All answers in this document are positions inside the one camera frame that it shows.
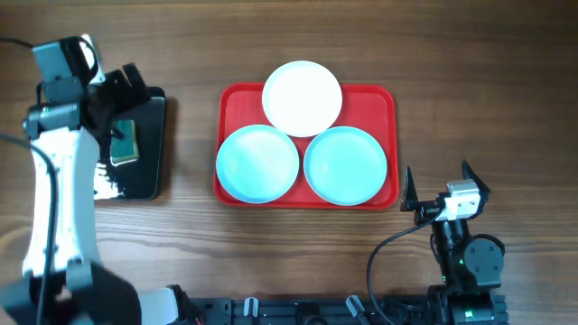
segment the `red rectangular tray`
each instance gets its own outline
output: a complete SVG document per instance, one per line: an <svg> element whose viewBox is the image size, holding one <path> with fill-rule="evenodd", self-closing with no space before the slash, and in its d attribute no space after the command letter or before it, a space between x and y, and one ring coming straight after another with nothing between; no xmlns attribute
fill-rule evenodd
<svg viewBox="0 0 578 325"><path fill-rule="evenodd" d="M217 152L229 135L247 125L271 125L261 104L264 83L238 83L225 89L220 100ZM238 207L298 209L385 209L399 195L397 166L396 107L387 90L376 85L341 85L343 106L333 126L354 126L372 135L387 158L387 177L381 190L369 201L352 207L331 204L311 189L303 174L303 166L295 184L281 198L265 204L249 204L236 200L221 186L215 172L213 190L225 204ZM291 137L303 164L303 156L313 137Z"/></svg>

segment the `blue plate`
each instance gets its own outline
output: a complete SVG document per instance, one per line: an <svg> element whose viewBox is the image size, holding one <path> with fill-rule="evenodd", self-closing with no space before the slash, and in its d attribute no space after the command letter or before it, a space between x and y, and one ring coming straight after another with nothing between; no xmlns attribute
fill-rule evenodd
<svg viewBox="0 0 578 325"><path fill-rule="evenodd" d="M350 126L333 127L309 144L305 178L330 203L352 206L375 196L387 176L387 159L378 141Z"/></svg>
<svg viewBox="0 0 578 325"><path fill-rule="evenodd" d="M285 194L299 172L299 154L289 136L268 125L245 126L217 153L217 177L233 198L267 203Z"/></svg>

